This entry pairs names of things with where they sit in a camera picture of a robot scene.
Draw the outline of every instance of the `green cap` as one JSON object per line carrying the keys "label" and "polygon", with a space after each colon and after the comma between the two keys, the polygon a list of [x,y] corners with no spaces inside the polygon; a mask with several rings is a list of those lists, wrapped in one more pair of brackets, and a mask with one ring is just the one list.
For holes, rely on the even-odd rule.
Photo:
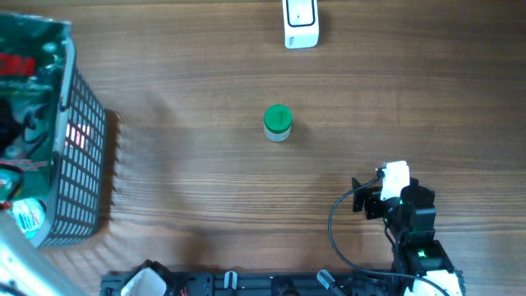
{"label": "green cap", "polygon": [[293,113],[287,106],[270,106],[265,112],[265,127],[273,133],[286,132],[293,125]]}

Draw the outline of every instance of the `white plastic part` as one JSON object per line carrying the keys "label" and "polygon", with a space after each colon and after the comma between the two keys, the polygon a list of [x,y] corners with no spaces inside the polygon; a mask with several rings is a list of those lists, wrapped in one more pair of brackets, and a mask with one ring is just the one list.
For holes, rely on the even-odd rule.
{"label": "white plastic part", "polygon": [[44,208],[35,197],[13,202],[7,213],[26,237],[33,237],[31,234],[42,227],[46,217]]}
{"label": "white plastic part", "polygon": [[320,25],[317,0],[282,0],[285,47],[305,49],[318,44]]}
{"label": "white plastic part", "polygon": [[235,271],[228,271],[224,274],[224,288],[238,289],[238,273]]}
{"label": "white plastic part", "polygon": [[4,210],[0,225],[0,283],[27,296],[86,295],[31,245]]}
{"label": "white plastic part", "polygon": [[122,288],[121,296],[163,296],[166,283],[151,268],[137,272],[137,274]]}
{"label": "white plastic part", "polygon": [[273,132],[269,131],[269,129],[266,128],[265,125],[263,125],[263,128],[264,128],[264,131],[265,131],[265,136],[267,138],[269,138],[269,140],[271,140],[271,141],[285,141],[288,138],[288,136],[290,136],[290,130],[293,128],[293,126],[290,126],[285,132],[282,132],[280,134],[273,133]]}
{"label": "white plastic part", "polygon": [[[423,276],[435,284],[443,288],[450,296],[462,296],[460,290],[459,278],[455,273],[449,273],[446,270],[442,271],[428,271],[427,275]],[[441,292],[428,283],[421,280],[415,280],[413,284],[413,292],[406,288],[404,296],[434,296],[441,295]]]}
{"label": "white plastic part", "polygon": [[335,282],[335,278],[327,270],[318,271],[316,278],[326,289],[330,289],[330,284]]}
{"label": "white plastic part", "polygon": [[409,167],[404,160],[385,163],[385,174],[380,199],[386,201],[392,197],[400,197],[402,189],[409,185]]}

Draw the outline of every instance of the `green object in basket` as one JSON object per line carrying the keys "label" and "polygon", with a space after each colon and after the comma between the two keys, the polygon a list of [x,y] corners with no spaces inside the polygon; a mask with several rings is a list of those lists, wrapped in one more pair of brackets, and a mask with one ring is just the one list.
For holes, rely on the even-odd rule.
{"label": "green object in basket", "polygon": [[0,14],[0,201],[49,191],[69,27]]}

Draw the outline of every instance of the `wooden table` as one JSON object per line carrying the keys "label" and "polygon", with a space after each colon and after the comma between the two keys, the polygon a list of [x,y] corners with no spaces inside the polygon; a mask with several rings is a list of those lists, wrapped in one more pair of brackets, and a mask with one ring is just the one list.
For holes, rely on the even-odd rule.
{"label": "wooden table", "polygon": [[[147,258],[174,270],[345,270],[330,207],[352,176],[407,160],[436,190],[436,237],[468,294],[524,294],[522,2],[323,1],[320,43],[297,51],[283,45],[280,2],[28,2],[2,8],[72,21],[77,62],[110,118],[100,231],[43,250],[86,291]],[[263,133],[277,103],[294,116],[283,143]],[[349,258],[390,265],[379,221],[347,202],[335,224]]]}

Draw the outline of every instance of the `gray basket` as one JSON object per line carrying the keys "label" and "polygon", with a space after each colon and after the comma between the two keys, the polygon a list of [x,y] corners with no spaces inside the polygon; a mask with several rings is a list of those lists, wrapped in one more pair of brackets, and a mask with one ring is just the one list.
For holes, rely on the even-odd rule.
{"label": "gray basket", "polygon": [[106,114],[76,67],[71,38],[66,46],[51,190],[44,223],[31,239],[36,247],[82,242],[95,233],[99,219]]}

